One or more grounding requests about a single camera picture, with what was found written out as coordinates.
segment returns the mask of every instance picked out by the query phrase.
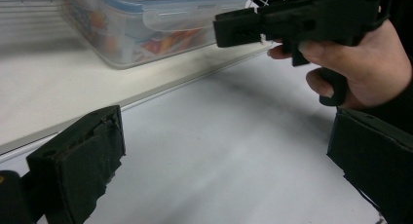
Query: gun grip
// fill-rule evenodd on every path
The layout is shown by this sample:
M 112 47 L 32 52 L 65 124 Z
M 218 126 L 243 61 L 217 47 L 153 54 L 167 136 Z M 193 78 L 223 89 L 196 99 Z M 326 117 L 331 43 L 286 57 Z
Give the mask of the gun grip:
M 319 103 L 326 106 L 339 106 L 343 104 L 347 92 L 346 77 L 325 67 L 321 69 L 321 77 L 333 87 L 334 95 L 331 98 L 320 96 Z

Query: black object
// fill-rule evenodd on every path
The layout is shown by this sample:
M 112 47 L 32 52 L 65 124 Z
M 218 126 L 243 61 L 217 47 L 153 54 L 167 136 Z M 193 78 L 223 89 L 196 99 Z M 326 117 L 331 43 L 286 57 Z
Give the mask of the black object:
M 391 21 L 408 55 L 413 56 L 413 0 L 393 0 Z
M 86 115 L 31 153 L 23 178 L 0 171 L 0 222 L 83 223 L 124 155 L 119 106 Z
M 327 155 L 389 224 L 413 223 L 413 135 L 341 109 Z
M 218 47 L 260 42 L 264 35 L 265 40 L 282 39 L 285 51 L 292 53 L 293 66 L 298 66 L 308 63 L 298 51 L 299 42 L 335 41 L 354 46 L 365 32 L 376 29 L 389 17 L 391 1 L 288 0 L 217 15 L 213 26 Z M 333 86 L 334 96 L 319 101 L 328 106 L 342 104 L 346 79 L 336 72 L 323 73 Z

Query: food storage box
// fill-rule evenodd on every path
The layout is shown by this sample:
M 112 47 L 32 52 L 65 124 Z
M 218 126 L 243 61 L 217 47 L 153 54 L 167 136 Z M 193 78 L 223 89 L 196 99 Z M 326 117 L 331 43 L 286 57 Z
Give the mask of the food storage box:
M 215 42 L 214 16 L 246 0 L 63 0 L 62 12 L 110 64 L 126 68 Z

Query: white surface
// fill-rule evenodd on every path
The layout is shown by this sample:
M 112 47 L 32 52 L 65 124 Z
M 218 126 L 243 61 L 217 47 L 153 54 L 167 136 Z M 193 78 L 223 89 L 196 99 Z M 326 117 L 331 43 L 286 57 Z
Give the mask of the white surface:
M 56 7 L 0 8 L 0 154 L 263 50 L 205 47 L 136 68 L 104 63 Z
M 334 108 L 289 63 L 258 56 L 124 110 L 127 156 L 86 223 L 376 223 L 325 156 Z

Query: hand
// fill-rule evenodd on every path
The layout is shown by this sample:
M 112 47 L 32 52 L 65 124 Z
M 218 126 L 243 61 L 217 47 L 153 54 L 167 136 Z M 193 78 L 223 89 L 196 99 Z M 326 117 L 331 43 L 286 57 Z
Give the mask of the hand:
M 349 88 L 342 107 L 362 109 L 383 104 L 398 96 L 412 79 L 412 64 L 388 20 L 368 32 L 355 47 L 303 42 L 299 50 L 309 62 L 347 78 Z M 282 46 L 271 49 L 268 55 L 274 59 L 290 56 L 282 53 Z M 307 83 L 320 95 L 334 94 L 331 85 L 321 78 L 320 69 L 307 74 Z

